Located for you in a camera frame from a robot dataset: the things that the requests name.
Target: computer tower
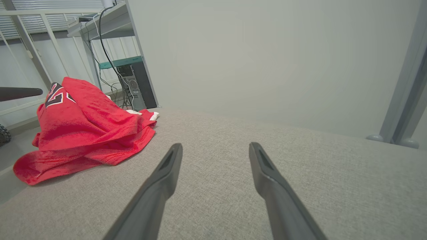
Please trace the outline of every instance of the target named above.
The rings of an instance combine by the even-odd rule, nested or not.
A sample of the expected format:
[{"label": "computer tower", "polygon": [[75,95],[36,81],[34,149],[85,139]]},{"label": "computer tower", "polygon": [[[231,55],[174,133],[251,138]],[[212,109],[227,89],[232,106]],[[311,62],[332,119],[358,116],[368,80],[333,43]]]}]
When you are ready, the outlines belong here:
[{"label": "computer tower", "polygon": [[124,91],[130,101],[133,101],[132,105],[135,111],[157,107],[142,61],[119,66],[117,70],[123,77]]}]

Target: power cord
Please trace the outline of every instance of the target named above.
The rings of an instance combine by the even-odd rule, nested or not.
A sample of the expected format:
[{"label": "power cord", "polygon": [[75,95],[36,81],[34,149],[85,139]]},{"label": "power cord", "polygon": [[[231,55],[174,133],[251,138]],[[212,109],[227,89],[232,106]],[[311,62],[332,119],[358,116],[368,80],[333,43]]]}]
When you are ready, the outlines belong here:
[{"label": "power cord", "polygon": [[[85,27],[86,27],[86,30],[87,30],[87,32],[88,32],[88,41],[89,41],[89,40],[90,40],[90,37],[89,37],[89,29],[88,29],[88,26],[87,26],[87,22],[85,23]],[[84,42],[85,42],[86,46],[89,48],[89,50],[91,51],[93,59],[98,63],[98,66],[99,66],[99,61],[96,59],[95,54],[94,54],[94,52],[92,51],[92,48],[88,45],[88,43],[87,43],[86,41],[84,41]],[[102,77],[101,77],[101,69],[99,69],[99,79],[100,79],[103,83],[105,83],[106,85],[108,85],[108,86],[110,87],[111,92],[112,92],[112,93],[113,93],[113,95],[114,95],[114,103],[115,103],[115,104],[118,104],[118,103],[117,103],[117,93],[118,93],[118,91],[119,91],[119,90],[118,90],[116,87],[114,87],[113,85],[114,85],[114,84],[117,84],[117,83],[120,83],[120,82],[116,82],[116,83],[114,83],[113,85],[108,84],[108,83],[107,83],[104,79],[102,79]]]},{"label": "power cord", "polygon": [[127,98],[125,98],[125,95],[124,95],[124,92],[122,91],[122,96],[123,96],[123,104],[121,105],[121,106],[119,106],[119,107],[121,107],[121,108],[123,108],[124,106],[126,106],[126,107],[130,107],[130,105],[128,105],[128,103],[129,103],[129,99],[127,99]]},{"label": "power cord", "polygon": [[[123,76],[119,72],[117,72],[116,67],[114,66],[113,62],[111,61],[110,57],[108,56],[107,50],[105,49],[105,46],[104,46],[104,42],[102,41],[102,36],[100,34],[101,33],[102,15],[104,14],[105,11],[107,11],[108,9],[111,9],[111,8],[113,8],[113,7],[105,8],[101,11],[101,14],[99,15],[99,26],[98,26],[99,29],[97,29],[97,33],[99,35],[99,40],[101,41],[102,49],[104,50],[105,56],[107,56],[108,62],[110,62],[111,66],[114,69],[114,72],[116,72],[117,77],[119,78],[119,81],[121,80],[122,82],[124,82],[129,87],[129,92],[130,92],[131,88],[130,88],[129,84],[123,79]],[[135,97],[133,96],[132,92],[131,92],[131,95],[132,95],[132,102],[130,102],[130,104],[131,104],[132,110],[134,110],[135,108],[133,106],[133,100]]]}]

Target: white cable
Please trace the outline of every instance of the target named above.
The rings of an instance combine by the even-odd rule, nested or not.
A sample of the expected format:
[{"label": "white cable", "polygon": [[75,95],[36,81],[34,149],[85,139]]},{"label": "white cable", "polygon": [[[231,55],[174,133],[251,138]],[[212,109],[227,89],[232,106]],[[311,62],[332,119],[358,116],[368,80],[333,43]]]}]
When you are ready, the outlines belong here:
[{"label": "white cable", "polygon": [[135,97],[133,96],[133,93],[132,93],[132,90],[131,90],[131,86],[129,86],[129,84],[123,79],[123,82],[125,82],[126,83],[126,85],[128,86],[128,88],[129,88],[129,92],[131,93],[131,95],[132,95],[132,102],[131,102],[131,106],[132,106],[132,110],[134,110],[134,107],[133,107],[133,99],[135,99]]},{"label": "white cable", "polygon": [[95,21],[95,18],[104,10],[105,8],[101,9],[101,11],[99,11],[97,14],[95,14],[92,19],[94,20],[94,24],[95,24],[95,29],[97,30],[98,36],[101,37],[101,35],[99,34],[98,31],[98,27],[97,27],[97,22]]}]

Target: floor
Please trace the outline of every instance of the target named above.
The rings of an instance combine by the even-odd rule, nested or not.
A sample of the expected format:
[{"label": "floor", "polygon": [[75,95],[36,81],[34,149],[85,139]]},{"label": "floor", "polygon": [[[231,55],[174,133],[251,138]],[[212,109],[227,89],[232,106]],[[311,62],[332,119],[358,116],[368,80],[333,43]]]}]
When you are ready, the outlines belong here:
[{"label": "floor", "polygon": [[31,144],[38,132],[40,127],[27,130],[12,137],[10,143],[0,146],[0,205],[28,186],[15,176],[12,168],[18,158],[38,149]]}]

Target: white trim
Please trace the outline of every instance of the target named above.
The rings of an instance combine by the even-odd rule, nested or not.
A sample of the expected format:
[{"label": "white trim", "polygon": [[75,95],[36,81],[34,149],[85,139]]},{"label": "white trim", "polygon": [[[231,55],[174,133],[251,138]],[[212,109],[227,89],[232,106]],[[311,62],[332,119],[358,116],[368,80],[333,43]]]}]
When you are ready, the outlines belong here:
[{"label": "white trim", "polygon": [[59,94],[56,94],[56,93],[57,93],[59,90],[61,90],[61,89],[63,89],[63,88],[64,88],[64,87],[60,87],[60,88],[58,88],[55,92],[53,92],[53,90],[55,90],[56,86],[57,86],[57,83],[55,83],[55,85],[54,85],[54,86],[53,86],[53,88],[52,88],[51,93],[49,93],[50,98],[49,98],[48,102],[49,102],[49,101],[54,100],[54,99],[59,95]]},{"label": "white trim", "polygon": [[0,11],[0,16],[40,15],[40,14],[70,14],[70,13],[97,13],[99,9],[49,9],[49,10],[14,10]]},{"label": "white trim", "polygon": [[53,90],[56,88],[56,86],[57,86],[57,85],[58,85],[58,83],[57,83],[57,82],[55,82],[55,83],[50,87],[50,91],[49,91],[49,93],[47,94],[48,96],[53,94]]},{"label": "white trim", "polygon": [[47,109],[48,107],[52,106],[52,105],[61,104],[61,103],[63,103],[63,102],[64,102],[64,93],[58,93],[58,94],[55,94],[55,96],[52,96],[51,98],[49,98],[49,101],[48,101],[48,102],[50,102],[50,101],[52,101],[52,100],[55,100],[55,99],[56,99],[56,97],[57,97],[57,96],[59,96],[59,95],[61,95],[61,96],[62,96],[62,97],[61,97],[61,101],[60,101],[60,102],[56,102],[56,103],[48,104],[48,105],[46,106],[46,109]]},{"label": "white trim", "polygon": [[28,108],[28,107],[31,107],[31,106],[34,106],[34,105],[42,104],[42,103],[44,103],[44,101],[45,101],[44,99],[40,99],[40,100],[37,100],[37,101],[25,103],[25,104],[22,104],[22,105],[13,107],[13,108],[9,108],[9,109],[0,111],[0,116],[6,115],[6,114],[9,114],[11,112],[18,111],[18,110],[21,110],[21,109],[24,109],[24,108]]},{"label": "white trim", "polygon": [[73,103],[76,103],[73,99],[72,99],[72,97],[70,97],[70,94],[67,92],[67,94],[65,95],[66,96],[66,98],[68,98],[71,102],[73,102]]}]

